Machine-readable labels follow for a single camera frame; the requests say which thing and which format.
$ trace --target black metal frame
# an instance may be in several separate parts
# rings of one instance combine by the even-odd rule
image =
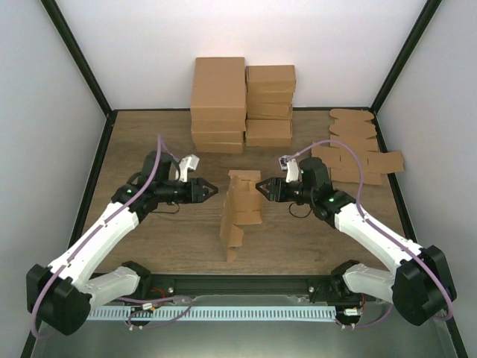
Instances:
[[[66,20],[64,19],[55,0],[41,0],[48,15],[51,17],[52,22],[58,30],[58,33],[63,38],[64,43],[68,47],[74,61],[78,65],[82,75],[85,78],[86,83],[91,89],[93,95],[98,101],[104,115],[107,117],[103,133],[101,135],[101,141],[98,146],[98,150],[95,155],[95,160],[89,174],[89,179],[86,185],[86,190],[83,195],[78,217],[73,228],[72,237],[69,244],[73,245],[76,242],[82,232],[86,221],[86,216],[89,211],[92,196],[95,190],[96,183],[101,171],[101,166],[106,154],[106,150],[110,141],[111,133],[113,132],[113,126],[118,114],[117,110],[112,110],[109,106],[106,97],[104,96],[95,76],[90,69],[86,58],[83,56],[81,49],[76,42],[72,32],[69,29]],[[376,119],[376,114],[388,97],[393,85],[395,84],[399,74],[404,68],[407,60],[411,56],[414,48],[416,47],[419,39],[422,37],[427,25],[430,23],[435,11],[437,10],[441,0],[428,0],[421,11],[414,27],[411,30],[407,40],[404,43],[400,53],[398,54],[388,76],[385,79],[376,99],[371,107],[350,107],[359,108],[364,110],[370,110],[375,115],[373,120],[376,126],[377,138],[380,150],[387,151],[385,141],[382,137],[382,133],[379,129],[379,123]],[[296,108],[295,110],[331,110],[330,107],[309,107],[309,108]],[[411,225],[411,220],[408,215],[408,211],[405,207],[405,203],[402,197],[402,193],[399,188],[399,184],[395,174],[388,175],[391,190],[394,195],[396,206],[399,212],[399,217],[402,222],[402,227],[405,236],[409,239],[416,240],[414,230]],[[181,295],[210,295],[210,294],[243,294],[243,295],[258,295],[258,294],[284,294],[284,295],[308,295],[313,301],[326,301],[329,304],[348,304],[350,302],[356,302],[357,298],[350,298],[349,300],[336,299],[330,295],[327,287],[329,286],[328,275],[277,275],[277,276],[227,276],[227,275],[154,275],[153,281],[157,286],[164,286],[174,288],[177,294]],[[310,292],[309,287],[314,287],[313,292]],[[452,337],[455,349],[459,357],[467,357],[464,344],[458,332],[455,320],[452,319],[447,322],[447,327]],[[35,343],[35,338],[31,335],[28,336],[24,350],[22,352],[22,358],[31,357]]]

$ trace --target black frame post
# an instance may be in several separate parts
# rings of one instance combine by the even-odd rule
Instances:
[[[95,96],[96,101],[98,101],[99,106],[103,110],[103,113],[108,117],[112,113],[110,105],[107,103],[106,97],[103,94],[103,91],[99,87],[98,82],[96,81],[95,76],[92,73],[91,68],[89,67],[86,58],[81,52],[80,46],[76,42],[73,33],[69,29],[68,24],[66,23],[63,14],[61,13],[60,8],[55,0],[41,0],[43,7],[45,7],[46,12],[51,18],[54,26],[57,28],[58,33],[63,39],[66,47],[69,50],[69,53],[75,60],[76,65],[78,66],[81,74],[84,77],[84,80],[91,89],[92,94]]]
[[[381,89],[379,90],[373,104],[371,105],[371,112],[373,112],[375,115],[385,103],[385,100],[396,83],[397,78],[401,74],[402,69],[404,69],[404,66],[408,62],[409,57],[411,56],[420,38],[424,34],[427,25],[431,22],[431,19],[441,2],[442,0],[427,0],[426,4],[424,5],[424,8],[414,23],[408,38],[404,42],[401,51],[397,55],[396,60],[394,61],[394,64],[385,79],[385,82],[382,84]]]

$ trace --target wooden table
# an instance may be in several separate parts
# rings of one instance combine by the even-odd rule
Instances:
[[[135,172],[145,156],[155,150],[161,134],[176,156],[195,153],[187,111],[121,111],[118,114],[104,164],[95,188],[85,230],[103,212],[113,193]],[[332,122],[327,111],[295,111],[292,148],[251,148],[237,154],[198,154],[194,175],[206,178],[219,193],[203,204],[182,205],[176,215],[150,214],[117,244],[98,272],[112,271],[134,260],[155,273],[169,274],[329,274],[349,259],[369,266],[380,262],[348,236],[310,216],[296,219],[288,204],[265,201],[261,225],[244,226],[238,258],[226,263],[219,239],[221,211],[230,169],[258,169],[262,179],[283,176],[278,157],[292,154],[313,141],[329,137]],[[402,226],[387,178],[383,186],[364,186],[363,206],[378,220],[402,234]],[[336,183],[355,195],[357,185]],[[160,210],[168,210],[162,205]],[[297,214],[305,207],[294,208]]]

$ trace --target gray floor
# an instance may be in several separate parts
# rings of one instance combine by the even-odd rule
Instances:
[[[384,307],[368,304],[363,321]],[[33,357],[455,357],[445,324],[414,327],[395,310],[381,324],[341,331],[333,323],[177,322],[130,332],[124,322],[88,321],[72,336],[39,341]]]

